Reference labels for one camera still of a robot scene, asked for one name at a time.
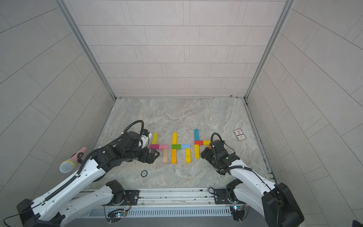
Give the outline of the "magenta block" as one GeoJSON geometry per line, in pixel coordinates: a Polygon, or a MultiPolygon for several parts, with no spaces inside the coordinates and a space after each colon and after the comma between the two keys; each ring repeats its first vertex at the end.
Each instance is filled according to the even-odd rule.
{"type": "Polygon", "coordinates": [[[149,146],[150,149],[159,149],[159,147],[160,147],[160,145],[158,145],[158,144],[151,144],[149,146]]]}

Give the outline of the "tan wooden block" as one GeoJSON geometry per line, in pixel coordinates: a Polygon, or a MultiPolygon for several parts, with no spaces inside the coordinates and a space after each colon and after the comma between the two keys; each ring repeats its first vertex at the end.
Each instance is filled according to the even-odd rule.
{"type": "Polygon", "coordinates": [[[163,164],[168,163],[168,149],[163,149],[163,164]]]}

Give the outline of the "yellow block diagonal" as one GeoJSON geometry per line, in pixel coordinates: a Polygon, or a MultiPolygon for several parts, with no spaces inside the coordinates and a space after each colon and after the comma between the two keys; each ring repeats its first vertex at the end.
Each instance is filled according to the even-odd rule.
{"type": "Polygon", "coordinates": [[[200,158],[200,151],[199,151],[199,145],[198,144],[194,145],[194,155],[195,155],[195,159],[200,158]]]}

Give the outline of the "yellow block short vertical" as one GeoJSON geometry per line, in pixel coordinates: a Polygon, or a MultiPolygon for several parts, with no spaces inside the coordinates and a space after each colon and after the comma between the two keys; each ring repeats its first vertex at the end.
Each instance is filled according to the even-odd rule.
{"type": "Polygon", "coordinates": [[[191,149],[186,148],[185,149],[185,154],[186,154],[186,163],[191,163],[191,149]]]}

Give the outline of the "light blue block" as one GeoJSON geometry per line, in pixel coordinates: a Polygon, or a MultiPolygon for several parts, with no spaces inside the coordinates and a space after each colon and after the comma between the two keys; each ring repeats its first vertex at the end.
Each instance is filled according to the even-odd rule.
{"type": "Polygon", "coordinates": [[[190,144],[182,144],[181,145],[181,149],[190,149],[190,148],[191,148],[190,144]]]}

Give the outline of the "teal block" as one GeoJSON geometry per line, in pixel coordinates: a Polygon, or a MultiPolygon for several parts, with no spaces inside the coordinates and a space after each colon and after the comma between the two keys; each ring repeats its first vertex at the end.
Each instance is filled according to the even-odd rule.
{"type": "Polygon", "coordinates": [[[199,130],[198,129],[194,129],[194,140],[199,141],[199,130]]]}

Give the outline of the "green block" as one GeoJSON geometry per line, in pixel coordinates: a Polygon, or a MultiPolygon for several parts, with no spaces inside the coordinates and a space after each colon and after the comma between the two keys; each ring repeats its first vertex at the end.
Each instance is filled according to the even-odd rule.
{"type": "Polygon", "coordinates": [[[176,150],[178,150],[178,149],[182,149],[182,147],[181,147],[181,145],[180,145],[180,144],[173,144],[173,145],[172,145],[172,149],[176,149],[176,150]]]}

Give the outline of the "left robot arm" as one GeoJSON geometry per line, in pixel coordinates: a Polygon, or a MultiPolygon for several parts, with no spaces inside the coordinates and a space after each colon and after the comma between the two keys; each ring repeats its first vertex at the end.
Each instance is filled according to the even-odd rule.
{"type": "Polygon", "coordinates": [[[152,164],[160,153],[148,148],[151,135],[142,120],[131,123],[118,138],[88,153],[80,168],[59,185],[34,200],[20,202],[15,217],[20,218],[24,227],[63,227],[95,207],[129,201],[124,188],[116,180],[91,194],[78,199],[74,197],[123,162],[137,160],[152,164]]]}

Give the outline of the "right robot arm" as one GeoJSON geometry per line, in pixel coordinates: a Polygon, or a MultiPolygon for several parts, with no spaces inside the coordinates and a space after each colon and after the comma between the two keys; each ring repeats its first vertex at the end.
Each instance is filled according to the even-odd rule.
{"type": "Polygon", "coordinates": [[[217,173],[234,177],[225,190],[214,190],[216,197],[230,203],[242,202],[261,214],[270,227],[297,227],[304,216],[291,190],[284,183],[276,184],[248,167],[235,153],[229,154],[224,141],[214,141],[201,152],[217,173]]]}

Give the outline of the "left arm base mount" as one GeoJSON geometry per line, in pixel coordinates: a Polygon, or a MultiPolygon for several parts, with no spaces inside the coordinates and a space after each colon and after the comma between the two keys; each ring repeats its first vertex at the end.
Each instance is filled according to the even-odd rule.
{"type": "Polygon", "coordinates": [[[126,190],[122,193],[116,193],[111,200],[111,204],[114,206],[126,206],[137,205],[140,195],[140,190],[126,190]]]}

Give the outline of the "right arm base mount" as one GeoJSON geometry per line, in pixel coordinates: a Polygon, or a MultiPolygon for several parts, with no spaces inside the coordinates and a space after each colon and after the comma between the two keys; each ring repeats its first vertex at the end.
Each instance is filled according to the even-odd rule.
{"type": "Polygon", "coordinates": [[[227,195],[227,191],[225,188],[212,188],[210,187],[208,189],[209,193],[213,195],[215,204],[220,205],[220,204],[243,204],[242,201],[238,201],[238,200],[232,200],[228,197],[227,195]]]}

